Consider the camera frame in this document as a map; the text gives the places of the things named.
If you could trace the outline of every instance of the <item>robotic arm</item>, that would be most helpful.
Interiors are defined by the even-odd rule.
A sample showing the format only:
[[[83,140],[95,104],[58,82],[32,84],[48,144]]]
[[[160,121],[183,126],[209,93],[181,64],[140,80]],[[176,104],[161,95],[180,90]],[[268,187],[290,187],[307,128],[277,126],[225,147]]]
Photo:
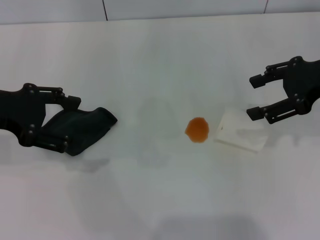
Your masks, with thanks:
[[[290,61],[267,66],[263,76],[253,76],[249,81],[256,89],[280,79],[283,79],[288,98],[269,106],[247,109],[251,120],[266,118],[269,124],[273,124],[294,115],[304,115],[320,98],[320,60],[307,62],[297,56]]]
[[[0,90],[0,129],[12,132],[24,147],[67,152],[75,156],[102,138],[117,122],[106,109],[78,109],[81,98],[65,97],[60,87],[38,87],[26,83],[19,91]],[[46,125],[46,104],[61,105]]]

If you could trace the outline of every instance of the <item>white wall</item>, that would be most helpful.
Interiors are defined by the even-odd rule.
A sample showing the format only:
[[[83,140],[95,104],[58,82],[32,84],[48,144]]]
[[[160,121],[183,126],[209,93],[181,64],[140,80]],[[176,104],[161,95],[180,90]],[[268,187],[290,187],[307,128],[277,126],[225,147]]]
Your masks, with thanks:
[[[104,0],[108,20],[262,14],[267,0]]]
[[[102,0],[0,0],[0,24],[105,20]]]
[[[319,0],[269,0],[265,13],[271,14],[319,11]]]

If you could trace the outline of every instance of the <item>white table surface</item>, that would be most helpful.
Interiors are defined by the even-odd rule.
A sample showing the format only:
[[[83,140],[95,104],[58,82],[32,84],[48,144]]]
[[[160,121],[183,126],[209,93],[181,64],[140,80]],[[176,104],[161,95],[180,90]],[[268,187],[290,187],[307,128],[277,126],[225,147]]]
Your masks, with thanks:
[[[320,13],[0,26],[0,89],[62,87],[117,125],[77,157],[0,135],[4,240],[320,238],[320,104],[258,154],[213,142],[224,112],[286,98],[249,78],[320,59]],[[60,108],[48,108],[52,117]],[[209,139],[192,143],[189,120]]]

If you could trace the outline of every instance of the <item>orange object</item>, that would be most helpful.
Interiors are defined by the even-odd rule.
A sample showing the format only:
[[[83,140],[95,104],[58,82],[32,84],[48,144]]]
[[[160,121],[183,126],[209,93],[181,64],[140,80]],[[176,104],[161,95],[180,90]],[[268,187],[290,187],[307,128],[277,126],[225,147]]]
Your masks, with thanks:
[[[188,123],[184,133],[192,142],[203,143],[208,138],[209,124],[203,117],[195,117]]]

